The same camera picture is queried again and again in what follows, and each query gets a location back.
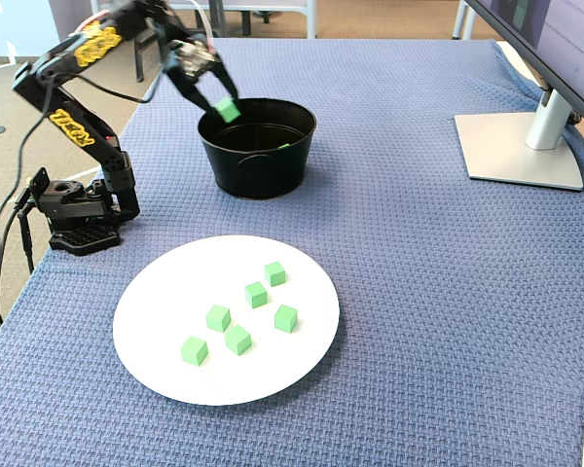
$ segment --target monitor stand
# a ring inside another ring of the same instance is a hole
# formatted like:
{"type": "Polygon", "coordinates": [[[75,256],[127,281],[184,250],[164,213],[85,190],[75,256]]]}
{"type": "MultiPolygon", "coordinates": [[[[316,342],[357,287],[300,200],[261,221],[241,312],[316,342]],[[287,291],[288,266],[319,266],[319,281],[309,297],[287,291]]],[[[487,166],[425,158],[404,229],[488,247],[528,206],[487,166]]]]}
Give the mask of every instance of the monitor stand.
{"type": "Polygon", "coordinates": [[[553,90],[536,113],[455,116],[469,177],[582,190],[577,160],[563,138],[571,111],[553,90]]]}

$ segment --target black plastic pot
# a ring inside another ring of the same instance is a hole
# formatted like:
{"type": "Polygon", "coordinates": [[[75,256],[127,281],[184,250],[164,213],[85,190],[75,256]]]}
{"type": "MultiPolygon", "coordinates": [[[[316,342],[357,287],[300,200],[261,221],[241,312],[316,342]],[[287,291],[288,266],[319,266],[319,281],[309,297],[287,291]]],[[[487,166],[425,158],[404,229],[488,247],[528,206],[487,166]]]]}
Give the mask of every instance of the black plastic pot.
{"type": "Polygon", "coordinates": [[[303,181],[315,130],[305,107],[275,99],[240,99],[241,115],[225,124],[203,115],[199,133],[216,183],[239,198],[279,197],[303,181]]]}

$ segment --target wall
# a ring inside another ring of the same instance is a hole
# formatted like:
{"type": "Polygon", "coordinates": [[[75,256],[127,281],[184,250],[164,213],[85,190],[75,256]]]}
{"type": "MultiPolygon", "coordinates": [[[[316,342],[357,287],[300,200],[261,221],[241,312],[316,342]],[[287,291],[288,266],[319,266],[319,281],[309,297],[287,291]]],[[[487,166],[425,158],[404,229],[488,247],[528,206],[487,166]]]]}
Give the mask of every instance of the wall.
{"type": "Polygon", "coordinates": [[[50,0],[50,7],[61,41],[67,39],[69,33],[92,14],[90,0],[50,0]]]}
{"type": "Polygon", "coordinates": [[[40,55],[58,44],[48,0],[0,0],[0,5],[0,56],[9,54],[7,41],[25,56],[40,55]]]}

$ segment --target table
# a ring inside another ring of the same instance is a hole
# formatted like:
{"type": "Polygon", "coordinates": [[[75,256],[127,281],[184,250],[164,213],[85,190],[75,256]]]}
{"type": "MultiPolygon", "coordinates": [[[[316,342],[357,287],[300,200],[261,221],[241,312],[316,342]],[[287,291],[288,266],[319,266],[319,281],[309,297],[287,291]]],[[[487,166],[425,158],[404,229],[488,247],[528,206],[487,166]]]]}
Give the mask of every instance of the table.
{"type": "MultiPolygon", "coordinates": [[[[584,192],[469,180],[454,121],[533,111],[535,86],[494,42],[217,45],[242,95],[315,113],[303,185],[219,190],[201,112],[164,80],[122,136],[142,207],[122,245],[49,252],[0,331],[0,465],[579,465],[584,192]],[[311,255],[342,321],[298,383],[208,408],[131,377],[112,320],[142,268],[218,234],[311,255]]],[[[566,136],[584,178],[584,142],[566,136]]]]}

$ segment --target green foam cube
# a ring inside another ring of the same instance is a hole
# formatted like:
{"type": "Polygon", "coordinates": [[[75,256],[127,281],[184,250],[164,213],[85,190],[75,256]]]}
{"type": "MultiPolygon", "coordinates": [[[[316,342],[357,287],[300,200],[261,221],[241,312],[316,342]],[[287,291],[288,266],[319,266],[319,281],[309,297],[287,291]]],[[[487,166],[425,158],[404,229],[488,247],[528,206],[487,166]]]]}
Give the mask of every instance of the green foam cube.
{"type": "Polygon", "coordinates": [[[244,297],[252,308],[265,305],[268,301],[266,289],[260,282],[255,282],[244,287],[244,297]]]}
{"type": "Polygon", "coordinates": [[[299,321],[299,314],[296,308],[282,305],[274,314],[274,326],[281,331],[291,333],[299,321]]]}
{"type": "Polygon", "coordinates": [[[266,274],[266,281],[271,284],[271,287],[285,282],[285,270],[279,261],[265,265],[264,272],[266,274]]]}
{"type": "Polygon", "coordinates": [[[251,346],[251,335],[242,326],[236,324],[225,334],[225,345],[234,354],[242,355],[251,346]]]}
{"type": "Polygon", "coordinates": [[[198,367],[207,356],[207,343],[204,340],[190,336],[180,348],[182,360],[198,367]]]}
{"type": "Polygon", "coordinates": [[[240,116],[240,111],[229,97],[225,97],[218,104],[216,104],[214,108],[226,124],[233,122],[240,116]]]}
{"type": "Polygon", "coordinates": [[[205,316],[207,327],[219,333],[224,333],[231,322],[230,309],[220,305],[214,305],[205,316]]]}

